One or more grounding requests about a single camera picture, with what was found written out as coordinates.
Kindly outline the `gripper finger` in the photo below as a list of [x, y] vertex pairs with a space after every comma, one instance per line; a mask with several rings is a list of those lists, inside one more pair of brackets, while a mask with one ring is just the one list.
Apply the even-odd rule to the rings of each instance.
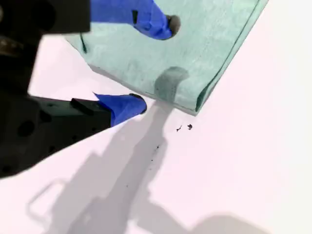
[[91, 22], [128, 24], [157, 40], [174, 37], [181, 26], [176, 15], [166, 15], [153, 0], [92, 0]]
[[96, 97], [96, 101], [1, 98], [0, 177], [28, 170], [52, 154], [147, 110], [139, 95]]

